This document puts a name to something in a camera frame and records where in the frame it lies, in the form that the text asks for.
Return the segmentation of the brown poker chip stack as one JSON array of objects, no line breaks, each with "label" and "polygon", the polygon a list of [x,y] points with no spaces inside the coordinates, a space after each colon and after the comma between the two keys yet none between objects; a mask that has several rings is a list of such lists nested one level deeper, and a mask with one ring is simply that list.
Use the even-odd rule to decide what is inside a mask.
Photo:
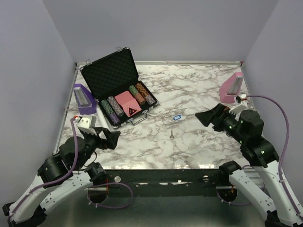
[{"label": "brown poker chip stack", "polygon": [[139,103],[139,105],[144,105],[146,103],[146,100],[144,99],[144,97],[139,92],[135,93],[134,97],[137,100],[137,102]]}]

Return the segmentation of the poker chip row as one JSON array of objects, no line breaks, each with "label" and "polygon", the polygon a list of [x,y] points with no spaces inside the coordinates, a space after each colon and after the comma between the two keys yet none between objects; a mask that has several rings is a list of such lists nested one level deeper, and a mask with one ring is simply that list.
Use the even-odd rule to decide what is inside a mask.
[{"label": "poker chip row", "polygon": [[111,105],[117,116],[122,117],[124,115],[123,109],[120,107],[120,105],[118,104],[118,102],[115,100],[113,96],[108,97],[107,101],[109,102],[109,104]]},{"label": "poker chip row", "polygon": [[104,110],[106,111],[106,113],[109,116],[110,120],[112,121],[113,125],[116,126],[117,124],[119,124],[120,120],[119,120],[117,114],[115,113],[115,111],[113,110],[113,108],[111,107],[111,105],[109,104],[109,102],[107,100],[102,100],[101,105],[104,108]]}]

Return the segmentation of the blue key tag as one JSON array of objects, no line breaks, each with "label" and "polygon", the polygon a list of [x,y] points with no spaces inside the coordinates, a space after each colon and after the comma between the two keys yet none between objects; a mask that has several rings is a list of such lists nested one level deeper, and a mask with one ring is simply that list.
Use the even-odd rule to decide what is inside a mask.
[{"label": "blue key tag", "polygon": [[176,116],[173,117],[173,120],[174,121],[180,120],[181,117],[182,117],[181,115],[176,115]]}]

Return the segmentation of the pink playing card deck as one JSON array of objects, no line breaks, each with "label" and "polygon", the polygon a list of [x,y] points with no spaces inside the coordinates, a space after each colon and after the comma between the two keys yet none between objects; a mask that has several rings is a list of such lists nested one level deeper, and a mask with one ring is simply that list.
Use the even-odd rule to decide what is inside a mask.
[{"label": "pink playing card deck", "polygon": [[131,117],[142,110],[136,99],[129,91],[125,91],[115,96],[115,100],[122,107],[128,117]]}]

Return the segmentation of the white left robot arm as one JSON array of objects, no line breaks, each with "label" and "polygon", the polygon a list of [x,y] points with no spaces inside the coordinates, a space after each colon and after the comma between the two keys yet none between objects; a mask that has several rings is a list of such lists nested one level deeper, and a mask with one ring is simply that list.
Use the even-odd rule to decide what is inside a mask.
[{"label": "white left robot arm", "polygon": [[42,224],[51,207],[72,194],[90,186],[108,182],[99,162],[85,163],[96,149],[115,149],[119,131],[103,127],[92,128],[93,133],[81,131],[59,147],[59,152],[48,157],[37,171],[32,184],[15,202],[4,204],[4,215],[10,227],[37,227]]}]

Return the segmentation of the green poker chip stack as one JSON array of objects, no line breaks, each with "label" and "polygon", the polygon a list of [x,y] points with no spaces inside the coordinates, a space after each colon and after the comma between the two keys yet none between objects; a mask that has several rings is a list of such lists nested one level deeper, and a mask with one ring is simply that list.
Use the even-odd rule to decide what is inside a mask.
[{"label": "green poker chip stack", "polygon": [[131,94],[132,94],[133,96],[135,96],[135,95],[138,93],[138,90],[136,89],[136,87],[135,87],[134,85],[131,85],[131,86],[129,87],[129,91],[131,92]]}]

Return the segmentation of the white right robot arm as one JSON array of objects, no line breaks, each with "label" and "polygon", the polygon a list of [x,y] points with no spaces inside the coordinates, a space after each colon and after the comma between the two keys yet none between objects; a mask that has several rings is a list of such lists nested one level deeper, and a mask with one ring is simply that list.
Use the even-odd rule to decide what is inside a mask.
[{"label": "white right robot arm", "polygon": [[223,104],[196,113],[195,117],[205,126],[225,132],[240,144],[240,151],[250,166],[261,177],[267,191],[260,189],[234,161],[219,167],[218,181],[232,184],[258,210],[267,227],[301,227],[303,207],[295,197],[283,176],[274,146],[262,136],[264,122],[260,115],[250,109],[241,111],[239,118]]}]

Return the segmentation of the grey poker chip stack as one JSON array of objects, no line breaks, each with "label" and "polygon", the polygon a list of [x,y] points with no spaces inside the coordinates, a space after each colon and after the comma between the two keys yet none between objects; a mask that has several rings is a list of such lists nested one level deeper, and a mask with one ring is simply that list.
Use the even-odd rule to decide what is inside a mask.
[{"label": "grey poker chip stack", "polygon": [[152,105],[156,102],[151,95],[146,95],[144,98],[149,105]]}]

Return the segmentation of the pink metronome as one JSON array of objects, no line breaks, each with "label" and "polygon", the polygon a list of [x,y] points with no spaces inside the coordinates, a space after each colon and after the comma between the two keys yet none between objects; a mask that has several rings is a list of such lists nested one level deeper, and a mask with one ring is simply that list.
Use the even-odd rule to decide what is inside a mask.
[{"label": "pink metronome", "polygon": [[243,83],[243,73],[235,72],[219,88],[220,102],[234,104]]}]

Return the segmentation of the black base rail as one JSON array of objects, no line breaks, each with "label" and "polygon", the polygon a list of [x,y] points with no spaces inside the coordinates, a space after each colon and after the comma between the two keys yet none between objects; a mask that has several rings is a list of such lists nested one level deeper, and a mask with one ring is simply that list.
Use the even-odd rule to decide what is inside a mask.
[{"label": "black base rail", "polygon": [[220,195],[227,201],[238,192],[219,169],[117,169],[106,170],[111,183],[98,192],[109,197],[182,197]]}]

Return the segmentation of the poker chip row left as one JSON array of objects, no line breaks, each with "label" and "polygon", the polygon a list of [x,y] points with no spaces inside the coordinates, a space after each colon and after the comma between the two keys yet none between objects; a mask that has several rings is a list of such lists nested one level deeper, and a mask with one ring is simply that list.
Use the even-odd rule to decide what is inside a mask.
[{"label": "poker chip row left", "polygon": [[102,100],[101,105],[104,108],[104,110],[106,111],[106,113],[109,116],[110,120],[112,121],[113,125],[116,126],[117,124],[119,124],[120,120],[119,120],[117,114],[115,113],[115,111],[113,110],[113,108],[111,107],[111,105],[109,104],[109,102],[107,100]]}]

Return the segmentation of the orange poker chip stack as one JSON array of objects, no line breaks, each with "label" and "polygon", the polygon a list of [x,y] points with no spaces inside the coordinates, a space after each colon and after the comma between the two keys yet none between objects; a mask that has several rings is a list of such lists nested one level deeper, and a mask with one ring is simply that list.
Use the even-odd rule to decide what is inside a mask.
[{"label": "orange poker chip stack", "polygon": [[146,97],[149,95],[148,91],[145,89],[145,87],[142,85],[142,83],[137,83],[135,85],[135,87],[143,97]]}]

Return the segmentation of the black poker chip case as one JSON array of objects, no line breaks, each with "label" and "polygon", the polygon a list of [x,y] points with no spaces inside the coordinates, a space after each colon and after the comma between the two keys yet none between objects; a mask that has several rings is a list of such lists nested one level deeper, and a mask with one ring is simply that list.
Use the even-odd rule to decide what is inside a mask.
[{"label": "black poker chip case", "polygon": [[[80,72],[93,97],[96,99],[98,107],[109,121],[109,124],[114,128],[119,128],[127,123],[133,125],[139,124],[147,118],[148,111],[159,104],[154,94],[139,80],[139,73],[131,49],[128,47],[117,50],[114,53],[81,67]],[[110,96],[115,97],[125,91],[129,91],[129,87],[131,85],[135,86],[137,83],[142,83],[149,95],[151,95],[156,102],[149,105],[146,101],[144,105],[140,105],[142,110],[131,117],[128,117],[124,112],[122,117],[118,116],[120,123],[114,126],[102,107],[101,101],[107,100]]]}]

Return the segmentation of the purple metronome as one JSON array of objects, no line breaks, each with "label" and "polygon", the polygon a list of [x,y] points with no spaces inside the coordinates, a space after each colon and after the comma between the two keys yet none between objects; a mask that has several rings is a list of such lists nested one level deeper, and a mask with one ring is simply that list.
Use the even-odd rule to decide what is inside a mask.
[{"label": "purple metronome", "polygon": [[92,93],[82,84],[73,86],[75,100],[81,115],[91,115],[97,112],[97,104]]}]

